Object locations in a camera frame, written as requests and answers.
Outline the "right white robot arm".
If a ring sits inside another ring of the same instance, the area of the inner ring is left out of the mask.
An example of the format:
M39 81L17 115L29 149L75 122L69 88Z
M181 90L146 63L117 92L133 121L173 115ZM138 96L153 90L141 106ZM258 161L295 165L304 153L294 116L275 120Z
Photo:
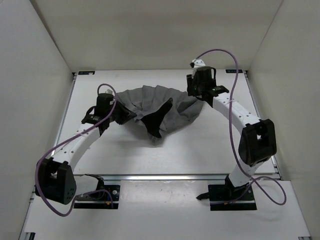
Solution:
M262 120L250 113L231 97L226 87L218 86L213 67L194 67L186 80L189 96L207 102L240 133L238 153L235 154L237 166L226 177L224 187L226 198L236 200L256 170L276 154L275 125L270 119Z

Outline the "grey pleated skirt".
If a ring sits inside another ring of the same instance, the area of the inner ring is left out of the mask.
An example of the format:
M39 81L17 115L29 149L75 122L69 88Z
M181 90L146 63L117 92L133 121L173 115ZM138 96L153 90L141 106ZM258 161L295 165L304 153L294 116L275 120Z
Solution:
M154 146L162 144L167 135L192 124L204 106L204 102L186 91L161 85L127 89L117 93L117 100L135 113L134 123L146 128Z

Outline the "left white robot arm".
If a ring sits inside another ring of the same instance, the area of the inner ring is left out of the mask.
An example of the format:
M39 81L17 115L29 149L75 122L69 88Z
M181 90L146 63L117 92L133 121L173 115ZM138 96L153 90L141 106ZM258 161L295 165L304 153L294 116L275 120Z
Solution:
M137 115L117 101L111 93L99 93L96 105L90 107L81 120L76 134L60 144L53 156L44 158L36 167L36 194L44 199L67 205L76 194L87 192L93 199L104 195L105 187L96 176L86 180L86 190L80 189L73 171L89 147L116 122L123 125Z

